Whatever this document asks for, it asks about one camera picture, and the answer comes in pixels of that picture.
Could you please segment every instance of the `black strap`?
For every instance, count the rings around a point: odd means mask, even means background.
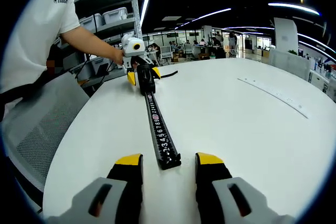
[[[4,117],[5,104],[13,102],[19,98],[26,98],[33,95],[39,88],[50,81],[51,78],[47,71],[44,71],[41,76],[34,82],[30,84],[25,84],[0,94],[0,121]]]

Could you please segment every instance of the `hand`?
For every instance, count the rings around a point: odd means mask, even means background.
[[[115,49],[112,55],[112,60],[114,61],[115,64],[122,65],[123,57],[124,57],[123,50]]]

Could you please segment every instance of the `person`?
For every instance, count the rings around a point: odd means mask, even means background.
[[[157,58],[157,60],[159,60],[159,58],[160,58],[160,54],[161,54],[161,49],[160,49],[160,47],[159,47],[156,43],[153,43],[153,44],[152,44],[152,47],[154,48],[154,50],[157,50],[157,52],[156,52],[156,58]]]
[[[174,41],[173,42],[169,41],[169,45],[172,48],[172,51],[174,51],[177,48]]]
[[[200,45],[201,46],[206,46],[206,42],[204,41],[204,39],[201,39]]]
[[[25,92],[22,93],[20,88],[33,90],[33,87],[41,87],[48,81],[48,53],[59,34],[63,41],[84,53],[122,64],[122,50],[80,26],[74,1],[30,0],[25,7],[4,51],[0,83],[2,114],[5,113],[5,104],[11,104],[13,108],[19,102],[17,96],[23,97]]]
[[[229,49],[230,49],[230,53],[229,56],[230,57],[235,57],[236,54],[231,53],[231,50],[236,50],[237,47],[237,36],[231,31],[229,33]]]
[[[216,59],[225,58],[225,52],[222,48],[221,42],[216,39],[216,37],[212,37],[213,40],[213,47],[212,52],[215,54]]]
[[[219,31],[216,32],[216,39],[220,41],[221,46],[223,46],[224,38],[222,35],[219,33]]]
[[[220,44],[221,42],[218,39],[216,39],[216,37],[213,37],[212,40],[214,41],[213,46],[220,46],[220,47],[222,46],[222,44]]]

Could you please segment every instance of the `desk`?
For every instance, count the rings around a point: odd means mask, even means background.
[[[327,176],[335,150],[336,104],[310,83],[243,58],[160,67],[155,97],[182,165],[156,162],[145,99],[126,77],[105,82],[79,112],[52,160],[44,216],[59,216],[75,194],[106,177],[122,156],[143,154],[141,223],[199,223],[195,153],[222,158],[277,213],[298,217]],[[237,80],[281,90],[309,112],[306,119],[273,96]]]

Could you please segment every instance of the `white t-shirt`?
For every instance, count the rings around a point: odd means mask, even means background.
[[[78,26],[74,0],[30,0],[5,49],[1,93],[34,83],[47,69],[56,37]]]

